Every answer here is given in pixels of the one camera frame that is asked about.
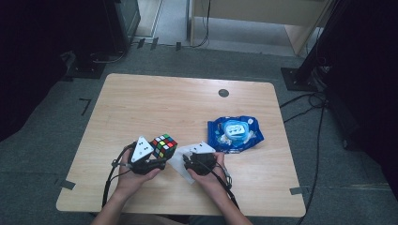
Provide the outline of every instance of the blue package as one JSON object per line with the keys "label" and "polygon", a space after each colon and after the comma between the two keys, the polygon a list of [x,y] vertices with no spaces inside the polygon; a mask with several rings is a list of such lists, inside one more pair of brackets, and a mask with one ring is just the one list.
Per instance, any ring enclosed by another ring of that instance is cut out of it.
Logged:
{"label": "blue package", "polygon": [[262,142],[264,136],[254,117],[220,117],[207,121],[207,142],[217,152],[240,153]]}

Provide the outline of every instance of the metal stand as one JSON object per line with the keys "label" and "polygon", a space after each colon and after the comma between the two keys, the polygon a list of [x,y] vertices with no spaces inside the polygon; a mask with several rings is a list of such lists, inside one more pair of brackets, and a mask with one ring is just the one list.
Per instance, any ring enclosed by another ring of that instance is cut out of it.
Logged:
{"label": "metal stand", "polygon": [[305,81],[299,81],[297,79],[298,71],[299,71],[298,68],[288,68],[288,67],[281,68],[281,72],[287,90],[317,92],[318,88],[314,85],[313,77],[309,76]]}
{"label": "metal stand", "polygon": [[93,63],[92,59],[79,60],[78,57],[73,61],[68,70],[67,76],[70,78],[99,79],[105,69],[106,64]]}

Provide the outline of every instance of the person's right hand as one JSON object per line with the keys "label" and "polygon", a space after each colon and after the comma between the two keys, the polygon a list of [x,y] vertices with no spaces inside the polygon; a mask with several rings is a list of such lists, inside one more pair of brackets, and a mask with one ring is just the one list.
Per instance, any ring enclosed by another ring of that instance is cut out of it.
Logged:
{"label": "person's right hand", "polygon": [[[214,153],[214,157],[217,159],[217,163],[220,164],[223,168],[225,168],[224,165],[224,153]],[[198,175],[195,171],[192,169],[187,170],[188,173],[191,175],[191,177],[199,183],[199,185],[202,187],[202,189],[205,191],[205,193],[214,201],[215,198],[220,198],[220,197],[227,197],[227,193],[220,184],[219,180],[217,180],[216,176],[213,173],[209,173],[207,175]],[[222,180],[225,182],[226,178],[223,173],[222,168],[220,166],[216,166],[213,169],[213,172],[216,173]]]}

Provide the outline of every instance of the wooden table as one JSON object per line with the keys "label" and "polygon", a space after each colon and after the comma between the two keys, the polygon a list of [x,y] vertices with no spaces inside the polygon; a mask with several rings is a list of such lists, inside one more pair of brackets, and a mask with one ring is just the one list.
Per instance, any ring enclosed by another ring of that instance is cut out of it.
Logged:
{"label": "wooden table", "polygon": [[[229,91],[220,97],[219,90]],[[301,217],[299,181],[286,138],[274,87],[266,82],[236,82],[111,74],[71,165],[56,207],[61,211],[98,212],[111,162],[139,136],[149,141],[168,133],[178,146],[207,140],[207,121],[221,116],[257,118],[265,140],[241,154],[226,155],[234,192],[246,216]],[[110,188],[113,193],[117,180]],[[144,214],[218,215],[203,190],[167,165],[126,204],[125,212]]]}

